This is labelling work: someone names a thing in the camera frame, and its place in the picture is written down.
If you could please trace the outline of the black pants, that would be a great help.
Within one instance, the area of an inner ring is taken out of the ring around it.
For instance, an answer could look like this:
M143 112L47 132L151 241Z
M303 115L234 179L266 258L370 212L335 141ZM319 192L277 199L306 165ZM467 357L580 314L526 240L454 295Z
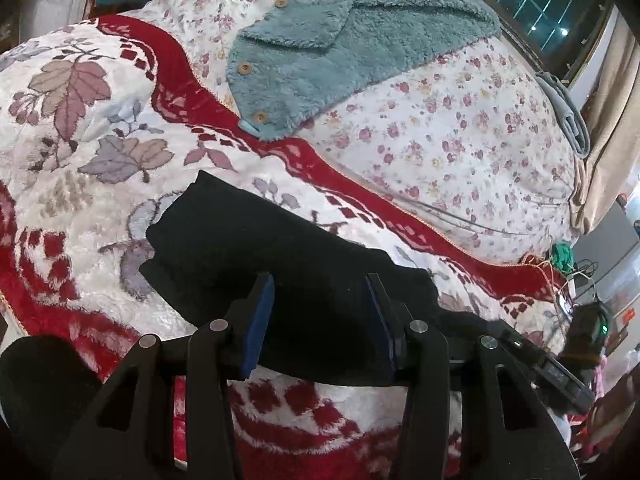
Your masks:
M424 270L326 232L250 192L200 172L145 233L154 250L140 271L186 321L202 326L247 296L258 274L274 281L259 364L307 382L394 384L378 354L362 293L378 274L390 299L448 337L496 336L497 326L437 303Z

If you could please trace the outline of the green yarn bundle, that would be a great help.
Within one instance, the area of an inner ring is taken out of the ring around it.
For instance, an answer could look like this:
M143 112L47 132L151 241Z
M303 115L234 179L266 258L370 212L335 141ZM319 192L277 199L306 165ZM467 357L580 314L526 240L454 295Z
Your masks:
M570 244L564 242L553 244L549 252L549 260L552 266L564 275L572 273L575 269L575 257Z

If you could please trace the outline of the beige curtain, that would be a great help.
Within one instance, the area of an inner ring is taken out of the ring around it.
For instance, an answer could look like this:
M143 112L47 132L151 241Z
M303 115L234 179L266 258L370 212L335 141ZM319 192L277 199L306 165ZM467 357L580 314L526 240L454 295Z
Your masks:
M576 162L570 198L580 234L603 219L639 160L639 43L624 18L616 20L586 124L591 150Z

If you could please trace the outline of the floral quilt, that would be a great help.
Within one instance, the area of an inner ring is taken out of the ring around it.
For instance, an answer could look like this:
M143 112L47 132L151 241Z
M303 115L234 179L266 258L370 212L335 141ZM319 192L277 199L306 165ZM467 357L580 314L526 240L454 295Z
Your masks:
M276 0L151 0L137 10L181 44L226 107L238 31ZM571 242L575 156L532 72L499 38L367 88L300 135L331 166L477 258L514 262Z

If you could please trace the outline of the red white floral blanket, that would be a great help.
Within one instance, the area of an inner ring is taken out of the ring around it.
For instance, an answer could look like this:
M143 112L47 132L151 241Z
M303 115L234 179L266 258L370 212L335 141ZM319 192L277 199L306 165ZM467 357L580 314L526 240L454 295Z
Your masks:
M232 122L178 42L134 18L67 26L2 55L1 326L65 339L99 382L141 335L191 335L139 266L153 255L146 230L202 170L311 232L427 270L443 307L502 318L561 351L550 270L477 260L308 142L265 144ZM230 385L245 478L387 477L405 391L294 377L258 367Z

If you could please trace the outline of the grey folded cloth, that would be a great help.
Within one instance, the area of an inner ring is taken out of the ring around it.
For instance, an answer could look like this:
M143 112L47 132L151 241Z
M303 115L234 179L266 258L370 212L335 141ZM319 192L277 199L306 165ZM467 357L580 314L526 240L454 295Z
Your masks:
M557 76L549 72L535 75L540 88L554 110L556 122L579 159L585 159L591 151L591 139L582 113L576 107L570 92Z

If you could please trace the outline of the teal fleece jacket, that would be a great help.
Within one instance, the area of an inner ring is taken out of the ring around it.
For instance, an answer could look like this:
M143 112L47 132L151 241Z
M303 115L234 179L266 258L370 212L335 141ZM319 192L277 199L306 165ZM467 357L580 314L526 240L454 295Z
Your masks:
M370 84L499 32L483 0L278 0L229 52L239 126L280 140Z

